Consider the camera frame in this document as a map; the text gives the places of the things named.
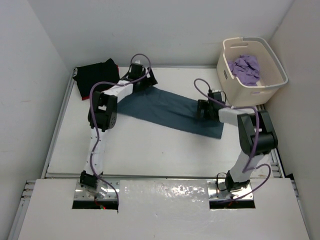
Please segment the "black t shirt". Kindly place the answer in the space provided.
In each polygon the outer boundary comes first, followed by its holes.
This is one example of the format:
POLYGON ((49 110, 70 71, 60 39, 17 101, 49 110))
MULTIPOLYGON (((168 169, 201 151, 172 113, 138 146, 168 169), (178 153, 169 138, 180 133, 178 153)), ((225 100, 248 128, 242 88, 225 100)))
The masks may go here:
POLYGON ((77 67, 73 79, 82 100, 87 100, 93 85, 99 82, 117 84, 120 80, 118 65, 109 58, 105 62, 77 67))

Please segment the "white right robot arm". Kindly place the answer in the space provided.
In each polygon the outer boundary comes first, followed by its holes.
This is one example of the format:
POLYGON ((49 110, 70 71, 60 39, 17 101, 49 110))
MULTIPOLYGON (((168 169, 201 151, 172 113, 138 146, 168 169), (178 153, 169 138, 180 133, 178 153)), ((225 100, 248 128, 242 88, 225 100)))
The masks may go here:
POLYGON ((277 148, 278 137, 266 110, 255 107, 232 107, 222 101, 222 93, 208 91, 207 100, 197 101, 196 116, 237 127, 241 152, 234 166, 226 173, 226 190, 247 186, 258 163, 277 148))

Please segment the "teal t shirt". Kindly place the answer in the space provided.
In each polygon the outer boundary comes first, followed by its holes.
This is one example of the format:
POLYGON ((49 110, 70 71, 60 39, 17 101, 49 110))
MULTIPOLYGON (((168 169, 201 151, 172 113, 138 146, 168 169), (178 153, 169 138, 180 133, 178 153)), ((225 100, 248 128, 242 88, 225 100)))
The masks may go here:
POLYGON ((175 130, 220 139, 224 124, 197 118, 197 106, 194 99, 149 87, 121 100, 117 112, 175 130))

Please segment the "lavender t shirt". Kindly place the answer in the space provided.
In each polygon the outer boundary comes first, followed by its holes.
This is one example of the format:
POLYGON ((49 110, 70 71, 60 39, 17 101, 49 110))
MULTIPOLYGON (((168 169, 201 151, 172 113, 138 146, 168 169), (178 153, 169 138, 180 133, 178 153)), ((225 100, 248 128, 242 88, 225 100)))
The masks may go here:
POLYGON ((236 60, 227 63, 232 75, 237 77, 243 85, 257 86, 261 68, 256 56, 242 54, 236 60))

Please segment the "white front cover panel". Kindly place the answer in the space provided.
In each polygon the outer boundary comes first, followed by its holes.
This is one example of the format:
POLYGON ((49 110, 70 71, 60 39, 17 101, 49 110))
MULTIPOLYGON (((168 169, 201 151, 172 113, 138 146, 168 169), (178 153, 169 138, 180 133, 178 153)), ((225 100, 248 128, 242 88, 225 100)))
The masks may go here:
POLYGON ((288 179, 256 191, 254 208, 210 209, 204 180, 122 180, 118 210, 74 209, 74 179, 39 179, 21 240, 306 240, 288 179))

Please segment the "cream plastic laundry basket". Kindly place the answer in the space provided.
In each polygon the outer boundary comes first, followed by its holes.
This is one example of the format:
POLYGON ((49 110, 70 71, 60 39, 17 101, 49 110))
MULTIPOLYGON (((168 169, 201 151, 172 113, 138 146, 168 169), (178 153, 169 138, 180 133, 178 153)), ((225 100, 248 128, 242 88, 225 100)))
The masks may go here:
POLYGON ((289 80, 270 45, 260 37, 225 39, 216 69, 228 102, 237 107, 265 104, 289 80))

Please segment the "red t shirt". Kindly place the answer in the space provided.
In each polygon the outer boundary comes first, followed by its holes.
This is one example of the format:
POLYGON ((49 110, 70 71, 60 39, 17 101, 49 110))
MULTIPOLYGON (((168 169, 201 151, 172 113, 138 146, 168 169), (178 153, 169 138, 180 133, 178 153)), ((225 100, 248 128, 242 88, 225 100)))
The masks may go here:
POLYGON ((83 79, 78 83, 81 99, 87 100, 90 97, 92 87, 99 82, 118 83, 120 80, 119 67, 117 64, 113 66, 90 67, 84 71, 83 79))

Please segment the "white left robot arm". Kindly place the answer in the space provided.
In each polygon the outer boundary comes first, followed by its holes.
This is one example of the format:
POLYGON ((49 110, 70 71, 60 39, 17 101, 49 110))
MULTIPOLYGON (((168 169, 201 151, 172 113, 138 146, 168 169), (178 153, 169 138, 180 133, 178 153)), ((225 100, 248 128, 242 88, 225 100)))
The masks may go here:
POLYGON ((152 68, 132 63, 118 83, 98 82, 89 92, 88 121, 91 128, 90 152, 80 175, 80 184, 92 189, 102 180, 108 130, 117 121, 118 103, 135 92, 156 85, 152 68))

